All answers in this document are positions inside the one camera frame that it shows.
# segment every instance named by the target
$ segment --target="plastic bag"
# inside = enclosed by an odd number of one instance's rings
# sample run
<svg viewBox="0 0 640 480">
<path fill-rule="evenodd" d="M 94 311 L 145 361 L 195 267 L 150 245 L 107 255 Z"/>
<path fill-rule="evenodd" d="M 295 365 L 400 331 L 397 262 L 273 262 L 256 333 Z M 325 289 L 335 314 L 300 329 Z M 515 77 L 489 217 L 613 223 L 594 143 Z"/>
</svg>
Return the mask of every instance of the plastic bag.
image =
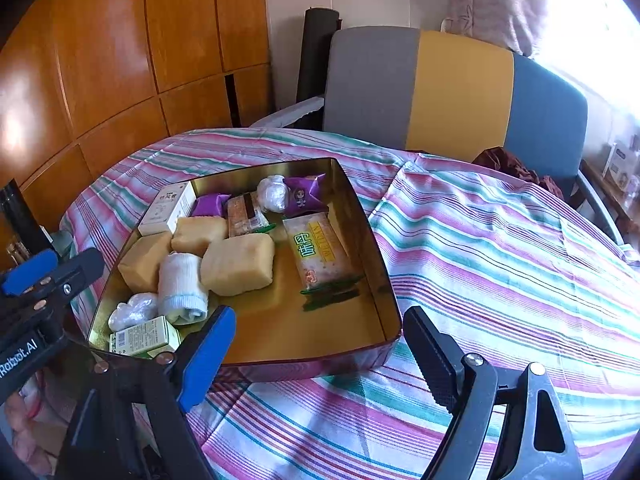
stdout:
<svg viewBox="0 0 640 480">
<path fill-rule="evenodd" d="M 109 328 L 119 332 L 158 317 L 158 295 L 152 292 L 134 294 L 127 303 L 119 303 L 109 316 Z"/>
<path fill-rule="evenodd" d="M 258 184 L 258 204 L 263 210 L 283 213 L 289 200 L 289 188 L 282 175 L 271 175 Z"/>
</svg>

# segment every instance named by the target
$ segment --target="curtain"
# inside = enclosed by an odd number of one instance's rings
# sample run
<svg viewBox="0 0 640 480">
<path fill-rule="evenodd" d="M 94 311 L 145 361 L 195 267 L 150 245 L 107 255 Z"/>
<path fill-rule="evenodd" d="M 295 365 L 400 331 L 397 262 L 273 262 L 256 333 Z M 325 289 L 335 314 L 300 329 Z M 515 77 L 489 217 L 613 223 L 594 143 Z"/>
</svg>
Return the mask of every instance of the curtain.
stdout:
<svg viewBox="0 0 640 480">
<path fill-rule="evenodd" d="M 549 0 L 451 0 L 443 32 L 452 32 L 535 57 Z"/>
</svg>

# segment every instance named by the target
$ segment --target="window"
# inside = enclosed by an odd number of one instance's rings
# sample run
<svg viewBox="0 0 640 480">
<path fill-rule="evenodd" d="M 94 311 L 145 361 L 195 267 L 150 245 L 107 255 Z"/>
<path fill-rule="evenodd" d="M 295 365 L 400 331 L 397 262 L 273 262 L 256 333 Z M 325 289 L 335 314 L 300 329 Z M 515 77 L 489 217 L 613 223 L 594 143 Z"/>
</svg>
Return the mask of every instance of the window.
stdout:
<svg viewBox="0 0 640 480">
<path fill-rule="evenodd" d="M 549 0 L 536 60 L 640 121 L 640 24 L 623 0 Z"/>
</svg>

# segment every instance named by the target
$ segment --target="table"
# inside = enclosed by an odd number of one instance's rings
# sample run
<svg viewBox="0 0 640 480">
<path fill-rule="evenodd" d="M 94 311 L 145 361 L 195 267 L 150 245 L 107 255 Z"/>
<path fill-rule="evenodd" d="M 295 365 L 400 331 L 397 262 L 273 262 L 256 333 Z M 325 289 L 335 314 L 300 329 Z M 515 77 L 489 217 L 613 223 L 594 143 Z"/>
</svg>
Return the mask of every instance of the table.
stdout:
<svg viewBox="0 0 640 480">
<path fill-rule="evenodd" d="M 420 305 L 494 365 L 542 362 L 586 478 L 606 478 L 640 426 L 640 258 L 534 184 L 335 134 L 199 130 L 116 164 L 61 227 L 75 251 L 98 247 L 111 268 L 162 186 L 315 156 L 345 169 L 401 310 Z M 72 305 L 85 333 L 107 275 Z M 497 407 L 476 478 L 486 477 L 503 415 Z M 361 374 L 214 384 L 188 420 L 223 479 L 406 480 L 420 478 L 450 417 L 401 339 L 383 367 Z"/>
<path fill-rule="evenodd" d="M 580 169 L 590 182 L 600 187 L 607 198 L 606 202 L 618 213 L 616 226 L 620 234 L 624 236 L 631 231 L 640 230 L 640 200 L 626 197 L 618 186 L 608 178 L 603 178 L 602 172 L 596 170 L 589 161 L 583 160 Z"/>
</svg>

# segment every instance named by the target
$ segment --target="brown cloth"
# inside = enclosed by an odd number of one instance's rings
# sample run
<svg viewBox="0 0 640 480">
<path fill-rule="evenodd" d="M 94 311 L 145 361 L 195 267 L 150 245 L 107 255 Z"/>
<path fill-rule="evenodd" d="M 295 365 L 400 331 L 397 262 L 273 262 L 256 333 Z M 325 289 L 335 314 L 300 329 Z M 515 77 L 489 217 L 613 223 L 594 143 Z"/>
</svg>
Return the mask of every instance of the brown cloth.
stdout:
<svg viewBox="0 0 640 480">
<path fill-rule="evenodd" d="M 538 186 L 543 187 L 564 202 L 562 191 L 560 191 L 560 188 L 550 176 L 545 175 L 540 178 L 535 171 L 525 168 L 517 156 L 509 153 L 501 146 L 484 150 L 484 152 L 476 156 L 474 164 L 482 166 L 483 168 L 489 168 L 490 170 L 500 171 L 501 173 L 514 176 L 525 182 L 538 184 Z"/>
</svg>

